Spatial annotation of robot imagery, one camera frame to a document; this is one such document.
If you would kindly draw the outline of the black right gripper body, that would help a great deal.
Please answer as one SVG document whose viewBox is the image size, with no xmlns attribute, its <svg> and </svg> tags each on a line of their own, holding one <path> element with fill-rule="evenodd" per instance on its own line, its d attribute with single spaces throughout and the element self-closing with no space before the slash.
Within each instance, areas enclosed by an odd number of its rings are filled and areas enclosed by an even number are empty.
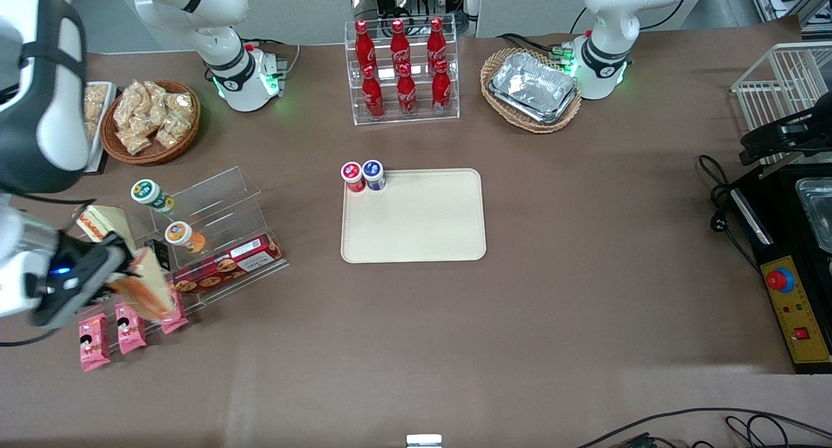
<svg viewBox="0 0 832 448">
<path fill-rule="evenodd" d="M 107 288 L 111 276 L 127 275 L 120 258 L 98 243 L 74 237 L 59 237 L 47 275 L 36 283 L 39 304 L 30 312 L 33 326 L 65 326 Z"/>
</svg>

